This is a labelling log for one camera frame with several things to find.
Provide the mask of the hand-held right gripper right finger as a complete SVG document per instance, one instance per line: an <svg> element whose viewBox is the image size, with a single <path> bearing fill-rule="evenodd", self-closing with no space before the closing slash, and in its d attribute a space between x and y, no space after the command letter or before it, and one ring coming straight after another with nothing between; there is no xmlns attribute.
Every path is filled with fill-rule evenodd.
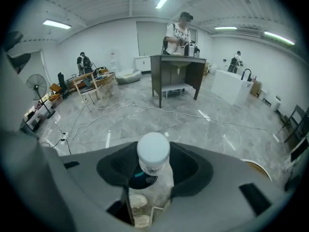
<svg viewBox="0 0 309 232"><path fill-rule="evenodd" d="M195 146L170 142L169 164L174 182L171 198L195 196L210 183L213 166L204 153Z"/></svg>

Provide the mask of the black round bin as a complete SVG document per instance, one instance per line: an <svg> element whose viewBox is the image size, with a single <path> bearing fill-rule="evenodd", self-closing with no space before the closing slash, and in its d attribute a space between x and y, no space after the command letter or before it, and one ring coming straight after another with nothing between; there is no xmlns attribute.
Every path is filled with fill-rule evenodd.
<svg viewBox="0 0 309 232"><path fill-rule="evenodd" d="M146 174L145 172L143 176L134 178L134 174L137 174L140 172L143 172L143 170L138 164L128 183L131 189L146 189L157 181L157 178L158 178L157 176L151 176L151 175Z"/></svg>

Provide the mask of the clear plastic bottle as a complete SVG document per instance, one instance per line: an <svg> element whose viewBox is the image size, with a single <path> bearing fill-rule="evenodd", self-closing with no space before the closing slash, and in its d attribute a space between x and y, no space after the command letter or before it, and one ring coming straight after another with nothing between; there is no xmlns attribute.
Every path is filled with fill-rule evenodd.
<svg viewBox="0 0 309 232"><path fill-rule="evenodd" d="M159 176L169 160L170 144L158 133L145 134L137 143L140 168L150 176Z"/></svg>

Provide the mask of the person's left shoe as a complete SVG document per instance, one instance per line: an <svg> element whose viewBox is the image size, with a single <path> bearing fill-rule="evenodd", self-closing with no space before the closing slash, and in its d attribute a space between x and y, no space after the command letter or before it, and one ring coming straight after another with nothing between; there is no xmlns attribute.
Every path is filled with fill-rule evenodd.
<svg viewBox="0 0 309 232"><path fill-rule="evenodd" d="M146 206L148 203L147 198L141 194L133 194L129 196L129 204L132 209L139 209Z"/></svg>

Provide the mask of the person's shoe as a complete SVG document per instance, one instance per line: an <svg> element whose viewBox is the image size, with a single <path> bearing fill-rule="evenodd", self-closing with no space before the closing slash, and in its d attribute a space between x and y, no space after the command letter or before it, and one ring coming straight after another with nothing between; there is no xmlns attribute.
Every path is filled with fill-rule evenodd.
<svg viewBox="0 0 309 232"><path fill-rule="evenodd" d="M133 218L135 228L149 228L153 223L153 215L136 215Z"/></svg>
<svg viewBox="0 0 309 232"><path fill-rule="evenodd" d="M129 196L129 204L132 209L139 209L146 206L148 203L147 198L141 194L133 194Z"/></svg>

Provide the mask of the person's right shoe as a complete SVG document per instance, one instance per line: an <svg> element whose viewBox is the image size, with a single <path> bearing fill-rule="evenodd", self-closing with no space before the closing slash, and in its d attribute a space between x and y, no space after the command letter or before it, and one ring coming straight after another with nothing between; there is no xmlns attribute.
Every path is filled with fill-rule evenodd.
<svg viewBox="0 0 309 232"><path fill-rule="evenodd" d="M133 218L135 228L149 228L153 223L153 215L136 215Z"/></svg>

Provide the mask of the low cluttered storage shelf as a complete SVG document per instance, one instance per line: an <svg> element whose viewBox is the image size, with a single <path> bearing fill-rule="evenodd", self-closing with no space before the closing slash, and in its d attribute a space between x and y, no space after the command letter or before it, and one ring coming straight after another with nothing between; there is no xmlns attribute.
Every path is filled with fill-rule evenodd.
<svg viewBox="0 0 309 232"><path fill-rule="evenodd" d="M46 94L43 100L36 101L24 115L27 128L35 132L40 124L47 119L49 113L54 112L56 105L62 101L63 99L60 94L53 94L51 96Z"/></svg>

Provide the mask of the black office chair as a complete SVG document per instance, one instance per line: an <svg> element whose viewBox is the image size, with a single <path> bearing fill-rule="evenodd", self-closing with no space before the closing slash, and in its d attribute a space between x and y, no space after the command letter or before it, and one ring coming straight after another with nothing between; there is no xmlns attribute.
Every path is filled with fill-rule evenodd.
<svg viewBox="0 0 309 232"><path fill-rule="evenodd" d="M58 76L58 80L59 80L59 86L61 87L60 92L61 92L62 98L66 99L69 96L70 92L69 92L69 89L68 89L68 87L65 83L64 75L60 72L60 73L58 73L57 76Z"/></svg>

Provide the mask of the brown cardboard box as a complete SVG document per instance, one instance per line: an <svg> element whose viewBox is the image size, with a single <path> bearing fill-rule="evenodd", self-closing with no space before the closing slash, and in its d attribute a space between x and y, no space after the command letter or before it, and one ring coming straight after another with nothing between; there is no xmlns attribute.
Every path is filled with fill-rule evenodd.
<svg viewBox="0 0 309 232"><path fill-rule="evenodd" d="M259 95L261 86L262 86L261 82L256 81L255 79L253 79L253 86L252 86L252 89L250 91L250 94L252 94L253 96L257 97Z"/></svg>

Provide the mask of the dark wooden vanity table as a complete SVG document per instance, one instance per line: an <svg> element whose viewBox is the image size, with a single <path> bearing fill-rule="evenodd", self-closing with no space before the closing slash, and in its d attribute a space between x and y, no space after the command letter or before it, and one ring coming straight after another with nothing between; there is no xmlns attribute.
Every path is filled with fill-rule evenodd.
<svg viewBox="0 0 309 232"><path fill-rule="evenodd" d="M184 91L187 88L195 90L194 100L197 99L203 79L206 60L204 58L181 55L152 55L151 78L152 95L159 96L159 107L162 107L162 93L172 90ZM190 61L185 67L176 67L170 61Z"/></svg>

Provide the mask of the white low cabinet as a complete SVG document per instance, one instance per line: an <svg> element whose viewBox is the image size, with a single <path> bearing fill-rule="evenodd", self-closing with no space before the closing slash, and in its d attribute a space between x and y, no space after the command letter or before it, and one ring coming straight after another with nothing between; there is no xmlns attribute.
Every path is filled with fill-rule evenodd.
<svg viewBox="0 0 309 232"><path fill-rule="evenodd" d="M150 56L139 56L134 58L135 67L141 72L148 72L151 70Z"/></svg>

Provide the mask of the black standing fan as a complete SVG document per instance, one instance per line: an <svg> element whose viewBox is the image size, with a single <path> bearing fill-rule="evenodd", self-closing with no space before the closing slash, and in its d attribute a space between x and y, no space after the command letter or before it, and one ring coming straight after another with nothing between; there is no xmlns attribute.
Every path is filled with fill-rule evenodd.
<svg viewBox="0 0 309 232"><path fill-rule="evenodd" d="M41 101L41 105L43 105L47 110L47 119L51 118L54 115L55 111L50 111L42 99L43 96L46 95L47 91L47 83L44 77L39 74L33 74L27 79L26 85L34 92L33 99L35 101Z"/></svg>

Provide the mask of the black metal rack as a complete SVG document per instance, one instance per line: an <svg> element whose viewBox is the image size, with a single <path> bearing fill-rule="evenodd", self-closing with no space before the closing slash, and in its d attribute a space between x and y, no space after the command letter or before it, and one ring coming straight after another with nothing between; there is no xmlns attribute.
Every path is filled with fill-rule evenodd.
<svg viewBox="0 0 309 232"><path fill-rule="evenodd" d="M300 116L299 122L294 119L295 114ZM309 132L309 108L304 111L299 105L296 105L292 114L286 121L284 121L283 126L277 134L279 134L284 128L290 128L292 130L284 140L284 143L288 142L292 137L295 137L299 141L302 140Z"/></svg>

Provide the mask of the grey air vent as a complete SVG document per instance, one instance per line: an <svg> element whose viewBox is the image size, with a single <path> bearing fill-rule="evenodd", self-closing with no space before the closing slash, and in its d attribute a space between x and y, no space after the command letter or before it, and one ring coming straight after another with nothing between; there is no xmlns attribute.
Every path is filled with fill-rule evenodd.
<svg viewBox="0 0 309 232"><path fill-rule="evenodd" d="M235 30L236 34L240 35L245 35L249 37L255 37L255 38L260 38L261 37L261 32L256 29L245 29L245 28L239 28Z"/></svg>

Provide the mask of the wooden frame chair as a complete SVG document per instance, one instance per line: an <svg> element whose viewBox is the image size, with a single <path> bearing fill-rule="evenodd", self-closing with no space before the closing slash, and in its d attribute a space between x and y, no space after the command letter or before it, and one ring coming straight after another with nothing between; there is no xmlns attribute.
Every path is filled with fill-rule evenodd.
<svg viewBox="0 0 309 232"><path fill-rule="evenodd" d="M90 86L87 86L87 87L85 87L83 89L79 89L77 83L79 81L82 81L82 80L85 80L85 79L87 80L88 77L91 77L91 79L92 79L92 82L90 83ZM91 94L95 93L96 98L98 100L102 100L102 97L101 97L100 92L99 92L99 86L96 84L96 80L94 78L93 72L86 73L86 74L83 74L83 75L80 75L80 76L76 77L75 79L73 79L73 84L75 85L75 88L76 88L80 98L84 102L86 108L91 112L90 108L88 107L86 99L89 98L90 101L93 104L95 104L93 99L92 99L92 97L91 97Z"/></svg>

